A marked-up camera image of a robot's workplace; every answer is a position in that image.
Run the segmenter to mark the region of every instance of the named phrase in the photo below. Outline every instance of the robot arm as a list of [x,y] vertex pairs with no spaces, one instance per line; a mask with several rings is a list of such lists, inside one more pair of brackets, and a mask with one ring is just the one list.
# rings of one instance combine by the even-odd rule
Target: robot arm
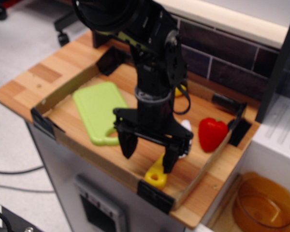
[[150,140],[165,147],[164,172],[171,172],[193,137],[173,116],[175,88],[187,78],[176,21],[152,0],[73,0],[73,6],[91,30],[130,45],[138,106],[114,110],[124,156],[133,154],[138,137]]

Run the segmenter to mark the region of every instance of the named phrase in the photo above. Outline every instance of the floor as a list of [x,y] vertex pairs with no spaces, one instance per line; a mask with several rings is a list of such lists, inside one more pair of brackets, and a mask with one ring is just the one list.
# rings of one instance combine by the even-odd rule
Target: floor
[[[60,49],[53,22],[71,9],[53,0],[23,0],[0,21],[0,86]],[[80,22],[66,28],[70,41],[87,31]],[[42,165],[24,121],[0,105],[0,170],[21,171]],[[45,169],[22,175],[0,174],[0,185],[51,191],[0,188],[0,204],[45,232],[71,231]]]

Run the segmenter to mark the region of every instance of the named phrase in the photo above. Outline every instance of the amber bowl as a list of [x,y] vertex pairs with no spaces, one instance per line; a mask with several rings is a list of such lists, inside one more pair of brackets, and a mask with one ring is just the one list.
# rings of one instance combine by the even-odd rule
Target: amber bowl
[[241,184],[232,213],[244,232],[290,232],[290,193],[269,179],[252,177]]

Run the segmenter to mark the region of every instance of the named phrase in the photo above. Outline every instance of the black cable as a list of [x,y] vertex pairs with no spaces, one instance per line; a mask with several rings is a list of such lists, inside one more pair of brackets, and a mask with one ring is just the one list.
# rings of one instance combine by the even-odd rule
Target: black cable
[[18,187],[12,187],[12,186],[6,186],[6,185],[0,185],[0,188],[2,189],[11,189],[16,191],[22,191],[22,192],[31,192],[31,193],[55,193],[52,190],[35,190],[35,189],[26,189],[26,188],[18,188]]
[[11,226],[11,224],[10,224],[8,218],[7,218],[5,215],[3,215],[2,213],[0,213],[0,219],[4,222],[7,231],[8,231],[8,232],[13,232],[13,231],[12,231],[12,226]]
[[25,173],[30,173],[30,172],[37,171],[37,170],[42,169],[42,168],[44,168],[44,166],[39,166],[39,167],[36,167],[36,168],[24,170],[24,171],[15,171],[15,172],[4,172],[4,171],[0,171],[0,174],[5,174],[5,175],[25,174]]

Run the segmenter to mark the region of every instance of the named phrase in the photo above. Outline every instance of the red bell pepper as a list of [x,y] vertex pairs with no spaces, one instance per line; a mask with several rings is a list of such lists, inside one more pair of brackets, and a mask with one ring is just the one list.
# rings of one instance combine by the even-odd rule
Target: red bell pepper
[[199,141],[205,152],[214,151],[227,136],[228,126],[222,121],[205,118],[199,124]]

